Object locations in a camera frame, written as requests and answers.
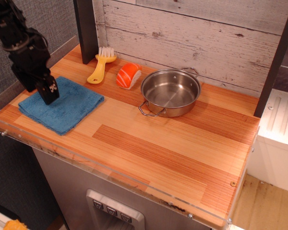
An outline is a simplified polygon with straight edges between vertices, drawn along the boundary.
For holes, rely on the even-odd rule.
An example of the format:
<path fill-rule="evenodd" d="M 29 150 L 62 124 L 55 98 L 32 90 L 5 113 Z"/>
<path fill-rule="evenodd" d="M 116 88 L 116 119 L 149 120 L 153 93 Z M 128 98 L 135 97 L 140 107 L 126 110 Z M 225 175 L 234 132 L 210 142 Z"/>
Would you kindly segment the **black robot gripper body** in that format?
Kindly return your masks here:
<path fill-rule="evenodd" d="M 46 66 L 50 58 L 46 45 L 14 46 L 9 52 L 12 70 L 29 92 L 34 89 L 55 92 L 55 80 Z"/>

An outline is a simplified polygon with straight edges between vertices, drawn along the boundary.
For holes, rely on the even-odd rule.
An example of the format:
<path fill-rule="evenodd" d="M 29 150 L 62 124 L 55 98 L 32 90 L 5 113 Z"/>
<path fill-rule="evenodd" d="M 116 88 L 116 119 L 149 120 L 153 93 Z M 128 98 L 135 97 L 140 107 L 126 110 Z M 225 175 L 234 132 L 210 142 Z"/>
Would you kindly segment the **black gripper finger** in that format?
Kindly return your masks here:
<path fill-rule="evenodd" d="M 38 81 L 36 88 L 47 105 L 57 100 L 60 96 L 58 84 L 54 78 L 45 78 Z"/>

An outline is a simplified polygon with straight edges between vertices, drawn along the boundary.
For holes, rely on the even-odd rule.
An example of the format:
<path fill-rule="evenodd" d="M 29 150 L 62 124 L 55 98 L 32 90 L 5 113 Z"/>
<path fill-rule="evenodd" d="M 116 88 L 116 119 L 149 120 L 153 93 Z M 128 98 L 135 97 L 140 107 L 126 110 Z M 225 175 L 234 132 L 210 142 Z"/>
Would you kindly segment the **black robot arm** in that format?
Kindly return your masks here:
<path fill-rule="evenodd" d="M 12 71 L 29 92 L 37 90 L 45 104 L 59 98 L 58 85 L 47 67 L 48 42 L 36 29 L 26 26 L 23 12 L 12 0 L 0 0 L 0 41 L 9 53 Z"/>

